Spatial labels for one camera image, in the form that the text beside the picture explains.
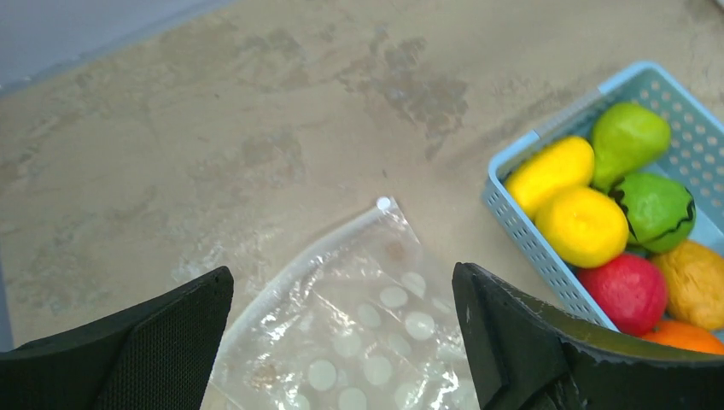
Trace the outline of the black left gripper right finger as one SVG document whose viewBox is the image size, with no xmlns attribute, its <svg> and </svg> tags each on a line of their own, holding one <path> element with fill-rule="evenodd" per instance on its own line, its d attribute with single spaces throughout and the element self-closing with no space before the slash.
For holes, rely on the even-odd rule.
<svg viewBox="0 0 724 410">
<path fill-rule="evenodd" d="M 530 296 L 473 263 L 452 289 L 483 409 L 720 409 L 723 359 L 650 343 Z"/>
</svg>

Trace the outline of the clear polka dot zip bag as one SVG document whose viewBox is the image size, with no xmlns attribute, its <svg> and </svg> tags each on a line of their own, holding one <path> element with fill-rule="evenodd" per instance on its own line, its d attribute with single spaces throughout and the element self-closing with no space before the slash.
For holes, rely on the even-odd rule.
<svg viewBox="0 0 724 410">
<path fill-rule="evenodd" d="M 212 383 L 241 409 L 475 409 L 451 280 L 382 196 L 227 328 Z"/>
</svg>

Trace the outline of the round yellow lemon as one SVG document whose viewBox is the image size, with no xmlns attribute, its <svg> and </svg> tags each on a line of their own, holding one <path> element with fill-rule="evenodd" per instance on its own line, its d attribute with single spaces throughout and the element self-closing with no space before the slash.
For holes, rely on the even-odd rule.
<svg viewBox="0 0 724 410">
<path fill-rule="evenodd" d="M 560 259 L 576 267 L 600 267 L 628 242 L 628 221 L 609 197 L 587 186 L 556 194 L 535 215 L 534 224 Z"/>
</svg>

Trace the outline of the green fruit with black stripe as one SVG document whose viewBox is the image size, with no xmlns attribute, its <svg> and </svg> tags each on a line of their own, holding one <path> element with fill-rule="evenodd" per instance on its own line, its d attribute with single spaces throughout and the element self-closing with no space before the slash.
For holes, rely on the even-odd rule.
<svg viewBox="0 0 724 410">
<path fill-rule="evenodd" d="M 680 182 L 655 173 L 636 172 L 619 178 L 608 197 L 628 222 L 628 244 L 661 254 L 686 240 L 697 217 L 692 193 Z"/>
</svg>

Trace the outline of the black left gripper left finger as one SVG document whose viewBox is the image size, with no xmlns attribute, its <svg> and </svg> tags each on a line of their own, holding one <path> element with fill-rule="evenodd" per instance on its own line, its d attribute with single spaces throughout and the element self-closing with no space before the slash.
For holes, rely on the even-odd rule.
<svg viewBox="0 0 724 410">
<path fill-rule="evenodd" d="M 1 354 L 3 409 L 198 409 L 234 293 L 220 266 L 146 302 Z"/>
</svg>

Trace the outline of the orange fruit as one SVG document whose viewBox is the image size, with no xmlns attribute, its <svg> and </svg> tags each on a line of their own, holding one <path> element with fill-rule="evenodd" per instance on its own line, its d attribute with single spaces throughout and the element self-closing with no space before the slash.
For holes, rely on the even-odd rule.
<svg viewBox="0 0 724 410">
<path fill-rule="evenodd" d="M 719 338 L 701 327 L 678 320 L 661 320 L 640 338 L 678 349 L 723 355 L 723 342 Z"/>
</svg>

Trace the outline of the red apple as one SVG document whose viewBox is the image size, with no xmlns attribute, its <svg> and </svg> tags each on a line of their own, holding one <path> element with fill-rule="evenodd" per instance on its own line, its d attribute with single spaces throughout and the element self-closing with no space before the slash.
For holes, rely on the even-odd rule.
<svg viewBox="0 0 724 410">
<path fill-rule="evenodd" d="M 576 277 L 608 319 L 622 333 L 640 337 L 662 318 L 668 303 L 663 274 L 647 259 L 629 253 Z"/>
</svg>

